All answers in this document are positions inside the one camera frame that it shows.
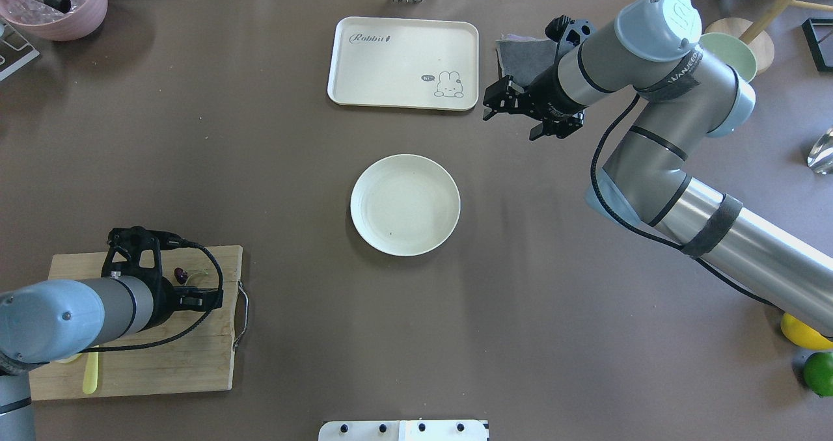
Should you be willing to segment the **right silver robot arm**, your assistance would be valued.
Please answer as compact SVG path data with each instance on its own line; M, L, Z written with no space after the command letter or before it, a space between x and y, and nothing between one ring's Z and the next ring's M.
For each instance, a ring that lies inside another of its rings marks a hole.
M587 202L831 338L831 258L683 170L702 139L729 135L756 102L746 79L700 46L701 31L690 0L636 0L601 30L554 18L553 64L527 86L511 75L492 83L483 118L522 114L538 121L530 139L563 139L593 103L634 88L631 105L646 106L602 167L597 145Z

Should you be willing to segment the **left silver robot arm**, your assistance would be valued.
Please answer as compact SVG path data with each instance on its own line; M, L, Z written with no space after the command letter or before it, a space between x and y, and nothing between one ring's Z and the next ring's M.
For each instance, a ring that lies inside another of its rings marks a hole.
M205 246L140 226L113 228L98 278L50 279L2 294L2 439L35 438L30 372L78 353L113 352L112 342L194 311L205 320L223 305L216 289L176 286L161 251Z

